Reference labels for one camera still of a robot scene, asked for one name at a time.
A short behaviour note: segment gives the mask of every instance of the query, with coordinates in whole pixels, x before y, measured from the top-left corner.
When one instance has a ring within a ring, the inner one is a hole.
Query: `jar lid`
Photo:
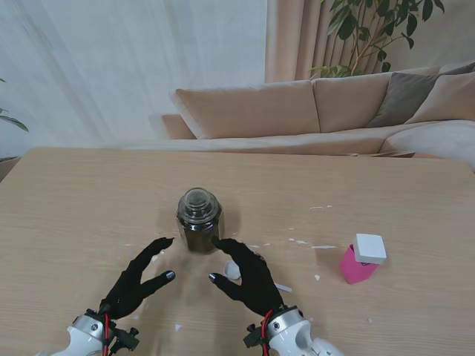
[[[177,214],[188,223],[206,223],[217,213],[216,197],[203,188],[190,189],[178,202]]]
[[[355,260],[361,263],[381,265],[386,260],[386,248],[383,238],[379,235],[356,234],[353,240]]]

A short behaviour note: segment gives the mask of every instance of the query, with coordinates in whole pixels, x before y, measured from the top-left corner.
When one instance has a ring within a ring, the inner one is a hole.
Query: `gray pillow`
[[[454,76],[470,73],[475,63],[434,76],[419,74],[393,73],[386,90],[386,97],[366,128],[383,128],[404,124],[414,116],[440,76]]]

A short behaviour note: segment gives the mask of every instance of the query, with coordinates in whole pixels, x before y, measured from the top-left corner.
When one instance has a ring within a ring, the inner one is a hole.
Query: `white cap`
[[[358,262],[381,265],[387,258],[383,238],[379,235],[356,234],[353,248]]]
[[[235,261],[226,262],[223,273],[230,280],[238,280],[240,278],[239,266]]]

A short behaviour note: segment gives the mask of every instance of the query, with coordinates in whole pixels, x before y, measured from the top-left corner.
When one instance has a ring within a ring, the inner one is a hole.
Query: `red cable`
[[[264,356],[269,356],[269,350],[267,349],[267,342],[266,342],[266,327],[267,327],[267,321],[269,320],[272,313],[273,313],[273,310],[272,309],[269,310],[262,322],[261,337],[262,337],[262,340],[264,340],[264,344],[262,345],[262,348],[264,350]]]
[[[104,346],[102,347],[102,356],[107,356],[109,353],[109,316],[104,313]]]

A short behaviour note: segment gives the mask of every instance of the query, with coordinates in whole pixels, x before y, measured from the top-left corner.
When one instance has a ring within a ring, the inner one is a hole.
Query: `pink bottle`
[[[340,262],[340,269],[347,282],[354,284],[370,278],[386,258],[381,236],[357,234]]]

